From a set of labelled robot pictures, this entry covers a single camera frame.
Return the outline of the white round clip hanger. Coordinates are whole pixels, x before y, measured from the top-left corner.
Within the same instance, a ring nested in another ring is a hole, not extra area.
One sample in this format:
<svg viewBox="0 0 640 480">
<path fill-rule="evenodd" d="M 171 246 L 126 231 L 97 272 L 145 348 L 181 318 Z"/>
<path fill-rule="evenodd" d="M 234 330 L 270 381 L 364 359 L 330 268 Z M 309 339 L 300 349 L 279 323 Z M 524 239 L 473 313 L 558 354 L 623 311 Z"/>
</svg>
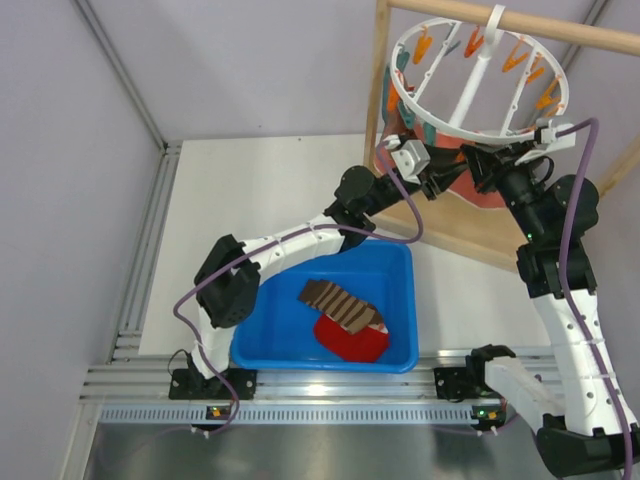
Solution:
<svg viewBox="0 0 640 480">
<path fill-rule="evenodd" d="M 424 20 L 395 41 L 383 74 L 381 110 L 423 140 L 437 136 L 501 145 L 559 122 L 570 99 L 553 53 L 521 29 L 505 30 L 495 5 L 483 22 Z"/>
</svg>

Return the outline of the brown striped sock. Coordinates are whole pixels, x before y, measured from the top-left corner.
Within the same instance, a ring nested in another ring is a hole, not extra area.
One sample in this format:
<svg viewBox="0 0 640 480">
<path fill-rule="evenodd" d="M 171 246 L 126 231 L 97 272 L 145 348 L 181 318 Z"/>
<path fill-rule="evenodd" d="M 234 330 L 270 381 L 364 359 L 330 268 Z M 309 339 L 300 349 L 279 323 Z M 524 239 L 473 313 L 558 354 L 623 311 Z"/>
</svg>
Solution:
<svg viewBox="0 0 640 480">
<path fill-rule="evenodd" d="M 308 280 L 298 300 L 330 317 L 351 334 L 367 326 L 387 329 L 382 314 L 373 304 L 329 280 Z"/>
</svg>

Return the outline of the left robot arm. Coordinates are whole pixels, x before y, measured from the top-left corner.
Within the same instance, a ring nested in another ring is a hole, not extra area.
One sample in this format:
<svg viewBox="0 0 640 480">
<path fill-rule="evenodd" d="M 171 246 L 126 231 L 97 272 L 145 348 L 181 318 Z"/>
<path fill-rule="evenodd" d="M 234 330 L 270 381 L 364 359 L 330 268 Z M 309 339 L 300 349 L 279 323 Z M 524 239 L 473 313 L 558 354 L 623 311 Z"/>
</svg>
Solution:
<svg viewBox="0 0 640 480">
<path fill-rule="evenodd" d="M 253 312 L 260 286 L 271 277 L 315 258 L 337 255 L 376 237 L 371 216 L 421 192 L 429 200 L 445 192 L 466 170 L 460 150 L 429 146 L 416 138 L 394 135 L 382 147 L 395 153 L 394 166 L 376 176 L 353 166 L 341 176 L 335 199 L 310 221 L 254 240 L 221 237 L 194 278 L 193 288 L 173 309 L 194 335 L 187 366 L 172 379 L 193 397 L 212 398 L 230 385 L 234 329 Z"/>
</svg>

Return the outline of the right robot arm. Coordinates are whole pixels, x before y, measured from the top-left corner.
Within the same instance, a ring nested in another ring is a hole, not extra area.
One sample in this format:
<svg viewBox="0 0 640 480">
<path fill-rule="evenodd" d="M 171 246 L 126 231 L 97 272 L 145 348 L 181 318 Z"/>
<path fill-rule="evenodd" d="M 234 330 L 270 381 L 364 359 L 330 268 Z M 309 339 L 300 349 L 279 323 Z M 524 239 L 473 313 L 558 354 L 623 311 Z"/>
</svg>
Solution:
<svg viewBox="0 0 640 480">
<path fill-rule="evenodd" d="M 551 342 L 561 399 L 516 354 L 487 345 L 467 358 L 469 389 L 500 394 L 532 430 L 556 477 L 621 471 L 639 462 L 639 421 L 620 389 L 598 313 L 597 282 L 582 238 L 598 222 L 599 193 L 582 171 L 551 186 L 522 162 L 521 145 L 461 149 L 476 190 L 497 192 L 525 234 L 516 266 Z"/>
</svg>

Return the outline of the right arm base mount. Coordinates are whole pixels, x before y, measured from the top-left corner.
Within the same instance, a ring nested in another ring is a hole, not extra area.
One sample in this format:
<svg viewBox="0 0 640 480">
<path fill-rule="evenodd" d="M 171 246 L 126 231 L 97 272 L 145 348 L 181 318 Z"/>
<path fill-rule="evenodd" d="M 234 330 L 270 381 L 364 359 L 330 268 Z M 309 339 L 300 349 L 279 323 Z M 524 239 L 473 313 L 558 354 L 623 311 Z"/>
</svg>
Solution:
<svg viewBox="0 0 640 480">
<path fill-rule="evenodd" d="M 498 397 L 494 391 L 480 386 L 465 367 L 437 367 L 433 373 L 438 399 L 460 403 Z"/>
</svg>

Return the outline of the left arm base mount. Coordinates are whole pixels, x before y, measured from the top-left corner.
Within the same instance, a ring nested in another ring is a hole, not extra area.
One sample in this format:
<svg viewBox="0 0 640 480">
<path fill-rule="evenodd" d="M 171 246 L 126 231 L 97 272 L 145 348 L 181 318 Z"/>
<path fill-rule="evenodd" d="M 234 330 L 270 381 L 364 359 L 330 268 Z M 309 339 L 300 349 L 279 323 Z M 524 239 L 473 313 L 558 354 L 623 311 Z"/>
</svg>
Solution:
<svg viewBox="0 0 640 480">
<path fill-rule="evenodd" d="M 229 368 L 222 376 L 231 385 L 239 400 L 251 400 L 257 386 L 257 371 Z M 191 355 L 187 355 L 187 366 L 174 369 L 168 397 L 170 400 L 232 400 L 233 395 L 219 378 L 206 379 L 196 368 Z"/>
</svg>

